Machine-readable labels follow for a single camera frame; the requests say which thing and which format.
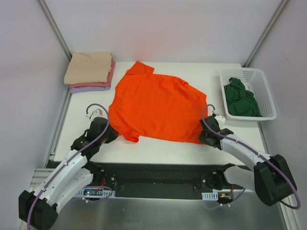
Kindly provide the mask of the orange t-shirt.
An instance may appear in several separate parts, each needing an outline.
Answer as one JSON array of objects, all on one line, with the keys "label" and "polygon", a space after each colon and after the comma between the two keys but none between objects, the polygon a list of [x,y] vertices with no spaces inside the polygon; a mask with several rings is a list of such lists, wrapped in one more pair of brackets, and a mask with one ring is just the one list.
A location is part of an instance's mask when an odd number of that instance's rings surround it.
[{"label": "orange t-shirt", "polygon": [[126,140],[140,137],[199,144],[207,96],[176,76],[155,74],[139,61],[115,87],[111,126]]}]

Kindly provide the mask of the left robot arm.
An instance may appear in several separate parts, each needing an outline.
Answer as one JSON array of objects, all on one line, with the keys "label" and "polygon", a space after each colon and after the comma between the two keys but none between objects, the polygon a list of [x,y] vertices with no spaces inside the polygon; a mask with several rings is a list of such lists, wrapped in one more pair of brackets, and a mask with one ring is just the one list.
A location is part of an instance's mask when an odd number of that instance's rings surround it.
[{"label": "left robot arm", "polygon": [[104,117],[96,117],[90,127],[74,140],[64,160],[33,191],[24,190],[18,197],[19,219],[27,228],[50,229],[62,208],[84,187],[101,186],[103,173],[91,161],[103,144],[118,137]]}]

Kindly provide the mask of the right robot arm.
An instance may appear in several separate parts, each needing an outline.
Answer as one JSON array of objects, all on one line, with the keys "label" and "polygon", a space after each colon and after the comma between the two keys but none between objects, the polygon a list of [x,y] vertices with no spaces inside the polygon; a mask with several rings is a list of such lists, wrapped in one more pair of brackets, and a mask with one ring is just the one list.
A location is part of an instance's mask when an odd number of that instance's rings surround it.
[{"label": "right robot arm", "polygon": [[200,124],[202,132],[199,140],[202,143],[231,154],[247,166],[247,169],[232,163],[222,166],[206,180],[210,188],[222,190],[232,184],[239,185],[254,191],[267,206],[282,203],[285,198],[294,195],[297,205],[289,205],[289,208],[301,207],[297,186],[283,156],[261,152],[243,142],[231,130],[220,129],[217,115],[202,118]]}]

